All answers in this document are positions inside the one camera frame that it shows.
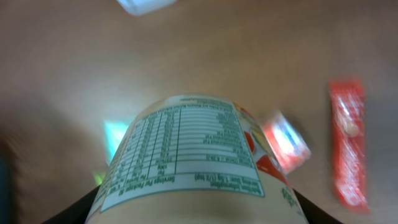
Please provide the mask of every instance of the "brown table surface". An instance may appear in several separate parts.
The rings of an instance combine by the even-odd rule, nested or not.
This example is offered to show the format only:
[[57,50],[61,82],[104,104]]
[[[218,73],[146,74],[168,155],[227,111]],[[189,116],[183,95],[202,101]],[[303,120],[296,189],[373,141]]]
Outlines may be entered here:
[[[102,120],[181,93],[289,115],[312,158],[289,175],[345,223],[398,223],[398,1],[177,1],[134,17],[115,0],[0,1],[1,125],[19,136],[23,223],[41,222],[105,170]],[[369,203],[331,193],[327,81],[367,89]]]

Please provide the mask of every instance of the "red and white packet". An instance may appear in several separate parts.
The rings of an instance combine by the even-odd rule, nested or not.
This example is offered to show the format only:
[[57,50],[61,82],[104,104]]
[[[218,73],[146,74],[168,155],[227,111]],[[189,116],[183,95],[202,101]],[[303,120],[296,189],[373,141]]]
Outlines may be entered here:
[[263,125],[262,131],[285,174],[292,172],[310,158],[311,151],[308,146],[282,113],[277,113]]
[[359,80],[329,83],[332,115],[333,183],[340,202],[368,213],[364,140],[364,88]]

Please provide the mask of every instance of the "candy wrapper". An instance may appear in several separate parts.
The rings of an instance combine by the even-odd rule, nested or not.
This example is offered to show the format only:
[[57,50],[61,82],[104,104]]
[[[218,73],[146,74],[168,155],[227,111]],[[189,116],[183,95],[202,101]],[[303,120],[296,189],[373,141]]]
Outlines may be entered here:
[[262,130],[286,174],[310,158],[311,151],[303,138],[281,113],[277,113]]
[[364,89],[358,80],[330,82],[329,89],[335,192],[344,206],[366,213]]

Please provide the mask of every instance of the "white object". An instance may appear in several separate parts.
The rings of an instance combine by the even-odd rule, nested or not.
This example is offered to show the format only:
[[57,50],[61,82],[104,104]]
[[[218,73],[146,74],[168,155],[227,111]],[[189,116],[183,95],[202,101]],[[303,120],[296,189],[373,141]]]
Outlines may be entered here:
[[174,3],[176,0],[118,0],[130,14],[140,16]]

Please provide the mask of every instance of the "nutrition facts label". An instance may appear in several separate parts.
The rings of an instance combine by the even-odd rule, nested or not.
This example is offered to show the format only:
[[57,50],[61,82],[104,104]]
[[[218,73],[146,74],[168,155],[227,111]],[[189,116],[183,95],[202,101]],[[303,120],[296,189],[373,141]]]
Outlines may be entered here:
[[113,178],[101,211],[173,190],[264,196],[233,105],[208,98],[185,100],[187,104],[163,108],[135,124],[126,148],[110,167]]

